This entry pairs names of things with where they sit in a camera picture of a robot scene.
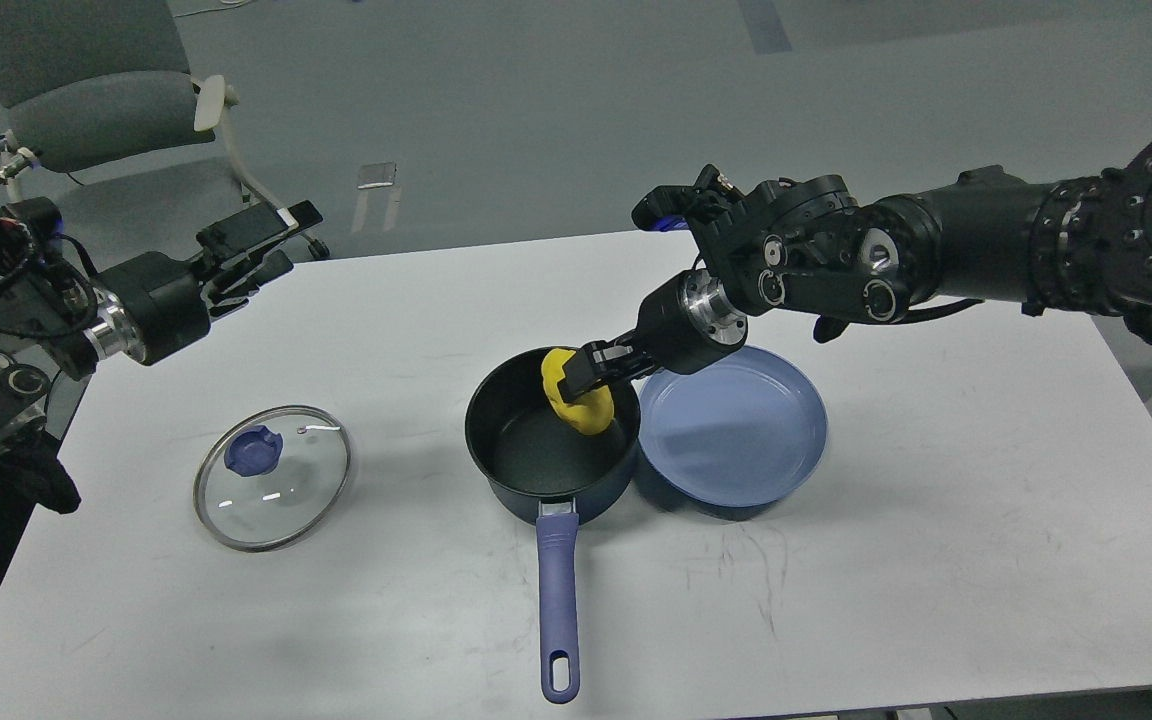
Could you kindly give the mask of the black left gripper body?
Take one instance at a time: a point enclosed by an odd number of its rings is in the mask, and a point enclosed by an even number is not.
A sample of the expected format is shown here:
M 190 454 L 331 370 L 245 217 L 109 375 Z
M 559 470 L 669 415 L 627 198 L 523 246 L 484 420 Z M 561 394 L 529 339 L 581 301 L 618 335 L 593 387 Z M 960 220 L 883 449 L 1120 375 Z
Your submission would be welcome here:
M 211 319 L 189 264 L 143 252 L 93 276 L 97 314 L 86 340 L 99 361 L 154 365 L 206 338 Z

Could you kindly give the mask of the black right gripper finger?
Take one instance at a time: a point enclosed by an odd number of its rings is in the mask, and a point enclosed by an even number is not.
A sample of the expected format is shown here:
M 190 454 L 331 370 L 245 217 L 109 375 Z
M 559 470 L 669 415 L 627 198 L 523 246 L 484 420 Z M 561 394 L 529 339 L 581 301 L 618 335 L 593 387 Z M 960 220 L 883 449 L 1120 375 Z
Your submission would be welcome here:
M 581 346 L 581 354 L 593 373 L 644 373 L 652 369 L 652 356 L 641 348 L 637 332 L 590 341 Z
M 617 382 L 650 376 L 657 363 L 646 355 L 556 355 L 554 356 L 554 401 L 579 404 L 581 397 Z

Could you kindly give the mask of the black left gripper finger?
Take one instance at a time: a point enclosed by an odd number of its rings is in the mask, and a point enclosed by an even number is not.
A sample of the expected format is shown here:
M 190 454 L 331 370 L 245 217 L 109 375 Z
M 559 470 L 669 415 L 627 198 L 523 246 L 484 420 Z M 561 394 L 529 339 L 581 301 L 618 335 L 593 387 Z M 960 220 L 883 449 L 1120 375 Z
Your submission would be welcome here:
M 247 305 L 262 287 L 291 272 L 293 266 L 282 250 L 275 250 L 257 266 L 251 263 L 234 266 L 227 275 L 212 279 L 207 291 L 209 318 L 215 323 Z
M 310 200 L 289 209 L 270 202 L 257 202 L 219 222 L 210 223 L 196 234 L 200 252 L 196 255 L 197 272 L 236 272 L 253 270 L 265 256 L 285 241 L 323 223 L 323 214 Z

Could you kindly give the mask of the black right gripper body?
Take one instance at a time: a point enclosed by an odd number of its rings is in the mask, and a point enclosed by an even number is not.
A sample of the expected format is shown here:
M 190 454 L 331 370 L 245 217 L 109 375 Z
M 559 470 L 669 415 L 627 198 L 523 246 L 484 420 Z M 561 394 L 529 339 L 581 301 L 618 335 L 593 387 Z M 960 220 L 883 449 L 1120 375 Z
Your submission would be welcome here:
M 748 332 L 748 314 L 727 300 L 717 275 L 685 270 L 641 301 L 626 341 L 632 374 L 700 372 L 744 347 Z

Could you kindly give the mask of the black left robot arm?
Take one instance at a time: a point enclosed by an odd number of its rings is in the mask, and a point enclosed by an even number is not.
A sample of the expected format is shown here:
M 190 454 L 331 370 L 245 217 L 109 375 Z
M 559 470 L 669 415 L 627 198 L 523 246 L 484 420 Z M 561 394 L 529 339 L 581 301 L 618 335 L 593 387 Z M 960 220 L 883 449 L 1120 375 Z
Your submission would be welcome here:
M 36 167 L 18 149 L 0 167 L 0 187 Z M 52 378 L 18 361 L 38 348 L 61 374 L 83 381 L 116 355 L 154 365 L 205 338 L 212 324 L 247 305 L 262 286 L 291 270 L 285 241 L 323 215 L 311 202 L 259 200 L 196 234 L 198 251 L 159 251 L 96 270 L 86 247 L 65 233 L 46 197 L 0 206 L 0 471 L 28 501 L 69 514 L 76 483 L 46 432 Z

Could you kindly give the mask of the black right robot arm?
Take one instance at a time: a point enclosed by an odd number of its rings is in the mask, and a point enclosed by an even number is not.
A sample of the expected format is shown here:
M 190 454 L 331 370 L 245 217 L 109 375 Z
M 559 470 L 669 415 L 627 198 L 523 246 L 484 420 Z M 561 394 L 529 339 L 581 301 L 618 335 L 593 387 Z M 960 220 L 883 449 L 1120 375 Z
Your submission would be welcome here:
M 772 310 L 813 314 L 814 341 L 850 325 L 910 325 L 987 300 L 1028 316 L 1116 316 L 1152 344 L 1152 142 L 1123 168 L 1029 183 L 992 165 L 937 190 L 861 205 L 844 179 L 741 191 L 713 165 L 637 202 L 641 232 L 690 232 L 699 268 L 641 302 L 635 327 L 589 342 L 558 379 L 567 404 L 658 372 L 692 374 Z

